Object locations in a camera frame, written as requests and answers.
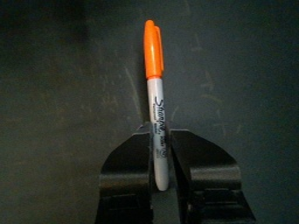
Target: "marker barrel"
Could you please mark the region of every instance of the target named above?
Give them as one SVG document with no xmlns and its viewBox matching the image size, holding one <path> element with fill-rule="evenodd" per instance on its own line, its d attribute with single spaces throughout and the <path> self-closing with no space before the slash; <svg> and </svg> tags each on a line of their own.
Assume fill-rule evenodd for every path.
<svg viewBox="0 0 299 224">
<path fill-rule="evenodd" d="M 149 116 L 152 124 L 153 174 L 160 191 L 168 187 L 168 162 L 164 129 L 164 91 L 163 80 L 147 81 Z"/>
</svg>

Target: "sharpie marker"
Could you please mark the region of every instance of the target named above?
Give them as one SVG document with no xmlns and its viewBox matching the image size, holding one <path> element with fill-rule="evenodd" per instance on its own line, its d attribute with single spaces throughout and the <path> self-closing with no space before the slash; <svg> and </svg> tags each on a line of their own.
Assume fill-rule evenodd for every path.
<svg viewBox="0 0 299 224">
<path fill-rule="evenodd" d="M 144 24 L 144 66 L 152 124 L 153 175 L 160 191 L 168 187 L 168 162 L 164 141 L 164 90 L 163 70 L 164 57 L 160 29 L 152 20 Z"/>
</svg>

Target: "sharpie logo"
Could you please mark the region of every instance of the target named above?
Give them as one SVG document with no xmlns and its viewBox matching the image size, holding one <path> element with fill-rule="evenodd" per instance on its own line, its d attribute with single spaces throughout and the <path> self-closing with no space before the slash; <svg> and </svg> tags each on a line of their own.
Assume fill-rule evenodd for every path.
<svg viewBox="0 0 299 224">
<path fill-rule="evenodd" d="M 160 133 L 164 131 L 164 100 L 160 100 L 160 102 L 156 100 L 155 97 L 155 113 L 156 113 L 156 122 L 157 122 L 157 132 Z"/>
</svg>

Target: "black surface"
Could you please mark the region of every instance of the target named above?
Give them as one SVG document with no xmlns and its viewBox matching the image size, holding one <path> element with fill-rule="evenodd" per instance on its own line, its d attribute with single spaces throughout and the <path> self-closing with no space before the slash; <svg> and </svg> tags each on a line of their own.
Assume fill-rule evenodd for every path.
<svg viewBox="0 0 299 224">
<path fill-rule="evenodd" d="M 0 222 L 93 222 L 100 166 L 148 116 L 151 18 L 168 121 L 237 160 L 257 223 L 295 223 L 298 2 L 57 2 L 0 7 Z"/>
</svg>

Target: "orange marker cap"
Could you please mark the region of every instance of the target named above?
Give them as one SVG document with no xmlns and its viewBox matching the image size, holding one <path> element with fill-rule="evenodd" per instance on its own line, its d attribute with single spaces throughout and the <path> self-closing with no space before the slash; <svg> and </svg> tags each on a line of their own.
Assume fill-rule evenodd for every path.
<svg viewBox="0 0 299 224">
<path fill-rule="evenodd" d="M 161 79 L 164 70 L 161 34 L 152 20 L 144 23 L 144 68 L 148 80 Z"/>
</svg>

